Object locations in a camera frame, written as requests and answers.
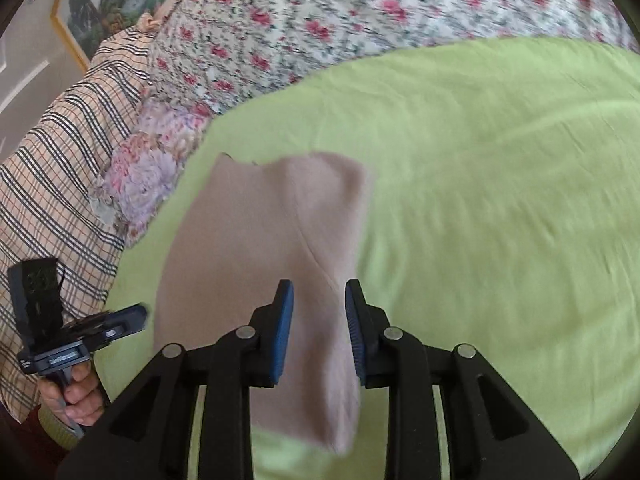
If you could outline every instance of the green bed sheet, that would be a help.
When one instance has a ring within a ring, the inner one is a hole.
[[[429,345],[477,346],[581,474],[594,469],[640,401],[640,57],[475,41],[350,62],[252,100],[213,121],[123,254],[107,308],[153,309],[217,154],[311,150],[377,175],[358,266],[369,303]],[[112,397],[151,358],[152,331],[97,355]],[[383,478],[386,394],[362,399],[346,457],[254,431],[256,478]]]

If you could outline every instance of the pink cloth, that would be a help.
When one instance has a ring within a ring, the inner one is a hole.
[[[252,423],[337,453],[351,448],[359,387],[344,314],[370,174],[314,153],[257,166],[216,161],[174,239],[156,298],[156,350],[215,343],[294,284],[280,384],[251,394]]]

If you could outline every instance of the black device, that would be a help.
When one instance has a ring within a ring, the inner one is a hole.
[[[277,384],[292,303],[291,285],[282,281],[270,306],[215,345],[165,346],[69,454],[57,480],[185,479],[201,384],[198,478],[252,480],[248,391]],[[473,346],[432,348],[391,327],[382,309],[367,305],[357,280],[347,283],[345,307],[361,383],[389,388],[385,480],[440,480],[434,384],[452,480],[579,479],[562,447]]]
[[[7,277],[16,328],[24,344],[17,356],[20,368],[27,375],[46,377],[61,390],[72,382],[73,365],[91,359],[95,351],[112,341],[144,328],[146,308],[141,304],[64,325],[56,258],[20,262],[8,269]],[[73,429],[76,435],[82,435],[78,425]]]

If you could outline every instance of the metal rivet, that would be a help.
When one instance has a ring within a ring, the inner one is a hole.
[[[241,326],[236,330],[236,335],[240,339],[251,339],[255,335],[255,328],[249,325]]]
[[[465,359],[471,359],[476,356],[476,348],[464,343],[458,347],[458,354]]]
[[[167,359],[178,357],[182,353],[182,347],[176,343],[169,343],[162,349],[162,355]]]
[[[402,330],[395,326],[385,328],[385,331],[383,332],[383,335],[387,339],[391,339],[391,341],[398,341],[398,339],[400,339],[403,334],[404,332],[402,332]]]

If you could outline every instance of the plaid pillow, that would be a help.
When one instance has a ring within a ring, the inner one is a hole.
[[[22,344],[6,270],[23,259],[56,256],[65,267],[67,312],[84,317],[101,310],[124,242],[96,219],[88,193],[135,126],[153,38],[132,27],[105,40],[84,79],[53,102],[0,165],[0,400],[17,420],[37,405],[38,393],[35,377],[17,365]]]

